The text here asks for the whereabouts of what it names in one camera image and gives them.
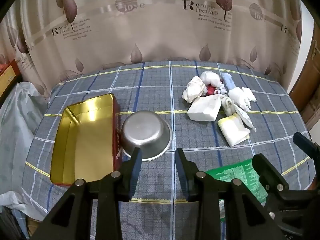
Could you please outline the yellow edged white cloth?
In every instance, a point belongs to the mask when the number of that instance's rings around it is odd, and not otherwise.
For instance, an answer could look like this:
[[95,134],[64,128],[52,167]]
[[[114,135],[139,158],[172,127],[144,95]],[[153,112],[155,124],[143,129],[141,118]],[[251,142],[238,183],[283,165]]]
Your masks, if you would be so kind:
[[230,147],[249,138],[250,130],[244,126],[242,119],[236,113],[220,119],[218,126]]

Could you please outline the white embroidered hotel towel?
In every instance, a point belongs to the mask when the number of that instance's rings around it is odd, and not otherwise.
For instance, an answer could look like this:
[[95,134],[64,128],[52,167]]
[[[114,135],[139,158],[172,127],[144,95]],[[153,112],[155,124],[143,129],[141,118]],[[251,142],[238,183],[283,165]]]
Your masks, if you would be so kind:
[[247,87],[234,87],[228,91],[229,98],[245,112],[251,111],[251,102],[256,102],[252,91]]

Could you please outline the white sponge block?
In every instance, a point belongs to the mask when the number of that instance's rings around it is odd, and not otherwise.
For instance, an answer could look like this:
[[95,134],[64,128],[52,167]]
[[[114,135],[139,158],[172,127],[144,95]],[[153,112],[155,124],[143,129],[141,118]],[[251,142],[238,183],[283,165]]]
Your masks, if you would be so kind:
[[221,107],[218,94],[196,98],[187,111],[190,120],[215,121]]

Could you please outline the light blue fluffy towel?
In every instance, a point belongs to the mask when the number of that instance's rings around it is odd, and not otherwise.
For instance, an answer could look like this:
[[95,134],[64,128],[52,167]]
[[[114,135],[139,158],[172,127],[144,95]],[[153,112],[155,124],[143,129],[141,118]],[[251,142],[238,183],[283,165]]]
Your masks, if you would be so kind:
[[236,85],[234,84],[234,81],[232,79],[231,74],[222,73],[221,77],[223,79],[223,83],[225,84],[225,87],[227,88],[227,90],[231,90],[236,87]]

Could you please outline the white shiny plastic bundle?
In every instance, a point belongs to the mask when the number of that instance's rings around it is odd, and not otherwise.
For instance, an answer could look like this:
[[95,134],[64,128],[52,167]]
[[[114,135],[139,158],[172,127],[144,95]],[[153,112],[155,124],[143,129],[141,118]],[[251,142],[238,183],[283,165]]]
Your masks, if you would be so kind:
[[214,73],[210,70],[202,72],[200,75],[200,79],[207,86],[211,85],[216,88],[219,88],[222,86],[220,76],[217,73]]

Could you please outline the cream satin cloth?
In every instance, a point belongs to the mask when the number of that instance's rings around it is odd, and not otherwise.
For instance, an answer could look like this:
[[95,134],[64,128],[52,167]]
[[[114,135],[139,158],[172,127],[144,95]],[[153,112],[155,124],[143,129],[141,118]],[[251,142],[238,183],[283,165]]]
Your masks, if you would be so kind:
[[204,92],[206,85],[200,79],[200,77],[195,76],[187,84],[186,89],[182,93],[182,98],[187,103],[192,103],[196,98],[200,97]]

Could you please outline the red white satin cap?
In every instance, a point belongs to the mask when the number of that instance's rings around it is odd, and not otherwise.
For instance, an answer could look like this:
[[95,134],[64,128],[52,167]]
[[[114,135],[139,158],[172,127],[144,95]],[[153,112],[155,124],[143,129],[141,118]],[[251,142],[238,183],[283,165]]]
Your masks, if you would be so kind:
[[225,90],[224,86],[221,88],[216,88],[211,85],[207,85],[203,91],[203,96],[215,95],[215,94],[226,94],[227,91]]

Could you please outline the green tissue pack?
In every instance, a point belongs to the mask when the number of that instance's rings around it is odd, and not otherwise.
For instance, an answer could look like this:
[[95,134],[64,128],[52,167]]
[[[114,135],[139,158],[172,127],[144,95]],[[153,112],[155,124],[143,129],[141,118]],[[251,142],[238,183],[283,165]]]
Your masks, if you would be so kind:
[[261,185],[259,176],[253,168],[252,159],[208,170],[206,173],[217,180],[226,182],[231,182],[235,178],[240,179],[260,203],[265,203],[267,192]]

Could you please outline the wooden door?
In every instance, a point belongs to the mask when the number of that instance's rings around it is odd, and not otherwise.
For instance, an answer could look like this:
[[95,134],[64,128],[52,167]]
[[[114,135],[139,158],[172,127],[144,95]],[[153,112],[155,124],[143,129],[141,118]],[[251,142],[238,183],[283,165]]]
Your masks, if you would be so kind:
[[314,24],[311,47],[306,62],[289,93],[308,130],[319,121],[319,26]]

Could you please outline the stainless steel bowl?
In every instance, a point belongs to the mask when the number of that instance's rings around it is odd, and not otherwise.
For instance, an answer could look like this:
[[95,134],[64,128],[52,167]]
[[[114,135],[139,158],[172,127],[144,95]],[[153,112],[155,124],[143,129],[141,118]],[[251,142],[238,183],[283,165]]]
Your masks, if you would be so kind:
[[121,146],[130,157],[140,148],[142,161],[152,161],[162,156],[171,145],[170,125],[152,111],[137,111],[126,118],[121,128]]

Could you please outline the grey plaid tablecloth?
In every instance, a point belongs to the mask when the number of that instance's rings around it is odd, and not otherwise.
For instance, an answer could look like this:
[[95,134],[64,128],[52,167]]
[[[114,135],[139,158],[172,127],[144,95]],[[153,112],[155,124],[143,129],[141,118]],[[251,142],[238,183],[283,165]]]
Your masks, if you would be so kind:
[[44,221],[58,206],[83,209],[84,238],[194,239],[198,202],[193,182],[238,181],[244,200],[263,206],[266,187],[252,168],[259,154],[285,179],[306,189],[314,162],[293,141],[308,135],[274,78],[230,64],[139,63],[88,75],[64,75],[31,143],[22,190]]

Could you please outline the white green plastic cover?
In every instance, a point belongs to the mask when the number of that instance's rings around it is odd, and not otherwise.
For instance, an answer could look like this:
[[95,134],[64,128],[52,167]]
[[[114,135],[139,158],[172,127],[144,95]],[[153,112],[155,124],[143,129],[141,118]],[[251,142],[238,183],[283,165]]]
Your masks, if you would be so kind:
[[35,220],[44,216],[22,190],[25,161],[47,101],[32,83],[15,85],[1,106],[1,206],[22,211]]

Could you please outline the red yellow cardboard box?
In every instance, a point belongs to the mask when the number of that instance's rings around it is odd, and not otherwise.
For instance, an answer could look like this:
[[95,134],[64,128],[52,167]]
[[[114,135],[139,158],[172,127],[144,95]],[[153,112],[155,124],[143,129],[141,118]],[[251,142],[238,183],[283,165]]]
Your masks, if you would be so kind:
[[14,86],[21,78],[21,72],[15,60],[1,69],[0,93],[1,98]]

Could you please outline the beige leaf print curtain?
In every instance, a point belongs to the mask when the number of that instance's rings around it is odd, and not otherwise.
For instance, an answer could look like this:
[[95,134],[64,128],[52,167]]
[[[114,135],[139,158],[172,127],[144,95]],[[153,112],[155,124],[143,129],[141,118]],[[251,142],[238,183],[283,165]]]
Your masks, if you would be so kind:
[[233,64],[287,87],[302,27],[300,0],[16,0],[1,63],[15,60],[44,96],[81,74],[167,60]]

